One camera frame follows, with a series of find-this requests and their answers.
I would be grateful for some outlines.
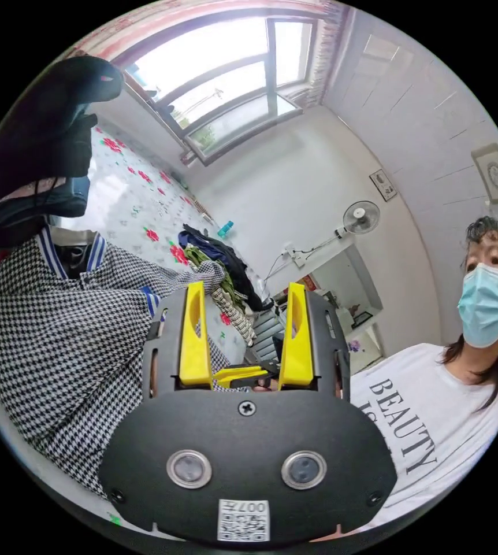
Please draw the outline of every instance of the qr code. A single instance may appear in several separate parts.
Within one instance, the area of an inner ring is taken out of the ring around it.
[[[218,540],[225,542],[267,542],[270,513],[267,501],[220,499]]]

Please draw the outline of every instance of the dark hair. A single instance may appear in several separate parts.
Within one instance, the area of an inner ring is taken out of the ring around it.
[[[490,232],[498,232],[498,221],[494,218],[489,216],[484,216],[482,218],[478,218],[474,223],[470,224],[467,227],[466,231],[466,240],[467,240],[467,251],[470,243],[480,243],[484,235]],[[453,362],[457,359],[461,352],[463,351],[464,345],[464,337],[463,334],[459,336],[459,339],[455,343],[451,343],[445,348],[444,355],[443,355],[443,364],[447,364],[448,362]],[[483,410],[489,407],[497,397],[498,392],[498,356],[496,361],[486,370],[481,372],[478,375],[478,384],[486,383],[490,380],[495,381],[495,386],[493,388],[492,395],[490,398],[484,403],[479,410]]]

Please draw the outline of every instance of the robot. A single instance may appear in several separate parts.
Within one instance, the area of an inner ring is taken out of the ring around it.
[[[144,401],[115,430],[99,469],[116,512],[143,530],[158,523],[228,550],[282,548],[338,524],[344,532],[367,524],[397,476],[380,431],[350,404],[349,354],[333,307],[291,284],[279,369],[235,366],[213,376],[204,297],[203,284],[191,284],[155,315]],[[275,378],[278,390],[267,394],[213,391],[213,379],[240,387]]]

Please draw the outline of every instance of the face mask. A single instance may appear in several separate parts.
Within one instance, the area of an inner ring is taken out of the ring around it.
[[[498,268],[480,263],[467,274],[457,308],[464,340],[478,349],[493,345],[498,340]]]

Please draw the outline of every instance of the window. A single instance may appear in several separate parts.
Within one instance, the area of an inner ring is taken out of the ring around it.
[[[122,65],[136,92],[205,165],[302,112],[281,93],[309,78],[316,16],[241,12],[251,16],[214,14],[154,35],[143,55]]]

